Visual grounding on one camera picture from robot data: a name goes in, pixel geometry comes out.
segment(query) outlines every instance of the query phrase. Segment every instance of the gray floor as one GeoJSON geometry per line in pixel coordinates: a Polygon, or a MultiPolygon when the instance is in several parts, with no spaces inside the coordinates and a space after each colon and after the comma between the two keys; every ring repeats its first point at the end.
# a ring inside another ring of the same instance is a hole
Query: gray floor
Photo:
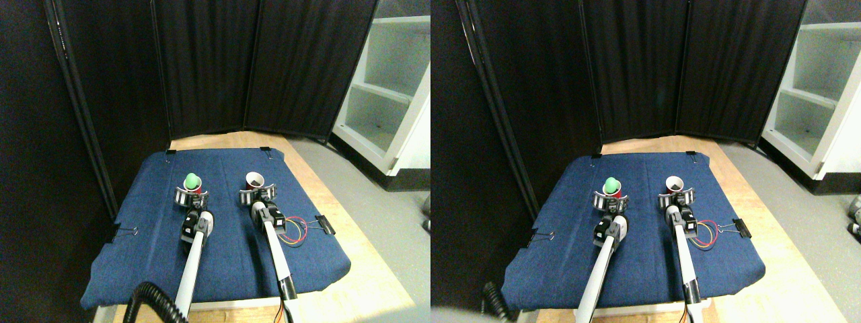
{"type": "Polygon", "coordinates": [[[341,202],[418,308],[430,315],[431,237],[421,227],[421,206],[430,192],[386,192],[331,147],[287,136],[320,180],[341,202]]]}
{"type": "Polygon", "coordinates": [[[718,142],[801,251],[849,322],[861,322],[861,244],[846,231],[855,196],[814,196],[768,158],[718,142]]]}

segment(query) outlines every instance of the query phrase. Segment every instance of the green ball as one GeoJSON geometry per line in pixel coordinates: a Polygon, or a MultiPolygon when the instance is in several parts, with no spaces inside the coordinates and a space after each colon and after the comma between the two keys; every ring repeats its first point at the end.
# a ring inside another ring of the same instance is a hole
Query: green ball
{"type": "Polygon", "coordinates": [[[188,189],[196,189],[201,185],[201,179],[195,173],[189,173],[185,177],[185,187],[188,189]]]}
{"type": "Polygon", "coordinates": [[[604,182],[604,190],[607,191],[607,194],[615,194],[619,190],[620,186],[622,186],[622,184],[613,177],[607,178],[607,181],[604,182]]]}

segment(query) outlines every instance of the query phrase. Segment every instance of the black binder clip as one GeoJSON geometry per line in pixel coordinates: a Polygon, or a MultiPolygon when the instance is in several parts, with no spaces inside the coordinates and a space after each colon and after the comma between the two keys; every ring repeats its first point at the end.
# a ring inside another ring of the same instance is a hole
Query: black binder clip
{"type": "Polygon", "coordinates": [[[177,151],[170,149],[164,152],[164,162],[170,164],[171,160],[173,160],[173,155],[176,155],[177,151]]]}
{"type": "Polygon", "coordinates": [[[323,230],[325,234],[335,235],[335,228],[331,227],[331,223],[326,219],[325,215],[315,215],[314,218],[317,218],[315,221],[308,222],[308,224],[312,224],[314,222],[318,222],[320,224],[319,227],[307,227],[309,229],[320,229],[323,230]]]}
{"type": "Polygon", "coordinates": [[[592,158],[589,159],[589,166],[595,167],[595,159],[601,159],[601,156],[603,156],[603,155],[600,153],[596,153],[596,154],[592,155],[592,158]]]}
{"type": "Polygon", "coordinates": [[[688,156],[691,156],[691,159],[694,161],[694,164],[697,163],[697,152],[689,150],[689,151],[684,152],[684,153],[688,154],[688,156]]]}
{"type": "Polygon", "coordinates": [[[745,221],[742,219],[733,219],[733,224],[727,224],[726,226],[717,226],[718,233],[738,233],[742,238],[750,238],[751,232],[747,230],[747,225],[745,225],[745,221]],[[724,227],[732,227],[735,226],[735,230],[724,230],[724,227]]]}
{"type": "Polygon", "coordinates": [[[527,241],[526,245],[522,246],[521,248],[529,248],[533,242],[542,241],[542,240],[551,241],[551,240],[553,240],[553,238],[556,238],[556,232],[539,233],[537,228],[533,228],[532,234],[530,235],[530,240],[527,241]],[[544,238],[536,239],[536,235],[543,236],[544,238]]]}
{"type": "Polygon", "coordinates": [[[269,148],[268,146],[262,146],[262,147],[260,147],[260,150],[266,152],[266,157],[269,157],[269,159],[272,159],[272,148],[269,148]]]}
{"type": "Polygon", "coordinates": [[[107,239],[107,241],[105,241],[105,243],[109,243],[109,244],[114,243],[115,239],[117,239],[119,237],[125,237],[127,235],[132,235],[132,236],[138,235],[138,228],[137,227],[131,227],[131,228],[120,227],[119,223],[114,224],[114,234],[112,234],[110,237],[108,237],[108,239],[107,239]]]}

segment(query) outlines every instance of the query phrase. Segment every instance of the cable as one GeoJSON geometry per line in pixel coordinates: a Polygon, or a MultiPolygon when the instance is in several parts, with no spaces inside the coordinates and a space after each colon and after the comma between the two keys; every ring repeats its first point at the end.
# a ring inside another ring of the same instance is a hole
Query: cable
{"type": "Polygon", "coordinates": [[[702,222],[697,223],[697,225],[703,226],[703,227],[709,229],[709,242],[708,243],[702,242],[702,241],[700,241],[699,237],[689,238],[689,240],[691,242],[693,242],[694,245],[697,245],[700,248],[705,248],[705,247],[708,247],[710,245],[713,245],[715,243],[715,232],[711,231],[711,227],[704,225],[702,222]]]}
{"type": "Polygon", "coordinates": [[[720,230],[720,227],[717,225],[717,222],[714,222],[712,220],[703,220],[700,222],[711,222],[711,224],[713,226],[715,226],[715,241],[714,242],[717,242],[717,236],[719,236],[721,234],[721,230],[720,230]]]}
{"type": "Polygon", "coordinates": [[[280,305],[280,306],[278,306],[278,313],[276,313],[276,314],[275,314],[275,320],[273,320],[273,321],[272,321],[272,323],[277,323],[277,322],[281,321],[281,320],[279,320],[279,319],[281,318],[281,313],[283,313],[283,311],[282,311],[282,310],[284,309],[284,303],[283,303],[282,301],[280,301],[280,300],[279,300],[279,303],[280,303],[281,305],[280,305]]]}
{"type": "Polygon", "coordinates": [[[293,239],[291,239],[290,237],[288,237],[288,236],[287,236],[287,234],[281,234],[281,235],[279,235],[279,236],[278,236],[278,239],[281,239],[281,241],[283,241],[285,244],[288,244],[288,245],[295,245],[295,244],[299,243],[300,241],[304,240],[304,239],[305,239],[305,236],[307,236],[307,228],[305,229],[305,230],[306,230],[306,234],[305,234],[305,235],[303,235],[303,234],[302,234],[302,228],[301,228],[301,227],[299,227],[299,224],[298,224],[298,223],[296,223],[296,221],[293,221],[293,220],[287,219],[287,222],[293,223],[293,225],[294,225],[294,226],[296,226],[296,230],[299,230],[299,238],[298,238],[298,239],[296,239],[296,240],[293,240],[293,239]]]}
{"type": "Polygon", "coordinates": [[[688,238],[688,240],[690,240],[692,244],[696,245],[697,249],[707,252],[714,248],[715,243],[717,242],[717,237],[719,235],[717,223],[712,220],[703,220],[697,222],[697,225],[706,227],[709,230],[709,235],[711,236],[709,243],[702,242],[699,237],[688,238]],[[713,231],[709,225],[705,224],[706,222],[711,222],[711,224],[715,226],[715,230],[713,231]]]}
{"type": "Polygon", "coordinates": [[[177,305],[156,284],[143,282],[132,293],[132,299],[128,301],[124,323],[134,323],[138,319],[140,304],[152,307],[158,317],[165,323],[188,323],[189,321],[179,312],[177,305]]]}
{"type": "Polygon", "coordinates": [[[684,317],[687,315],[688,315],[688,305],[685,304],[684,305],[684,312],[682,312],[682,318],[678,319],[678,323],[682,323],[682,321],[684,320],[684,317]]]}
{"type": "Polygon", "coordinates": [[[493,282],[487,282],[482,290],[485,299],[490,303],[491,313],[503,322],[510,321],[508,314],[508,306],[505,305],[502,295],[499,293],[499,288],[493,282]]]}

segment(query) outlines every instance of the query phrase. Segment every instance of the white cabinet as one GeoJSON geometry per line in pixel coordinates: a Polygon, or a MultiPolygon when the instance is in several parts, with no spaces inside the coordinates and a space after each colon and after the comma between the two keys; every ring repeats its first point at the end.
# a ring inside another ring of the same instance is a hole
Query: white cabinet
{"type": "Polygon", "coordinates": [[[803,24],[762,136],[811,179],[861,172],[861,22],[803,24]]]}
{"type": "Polygon", "coordinates": [[[374,19],[332,132],[386,176],[431,167],[431,17],[374,19]]]}

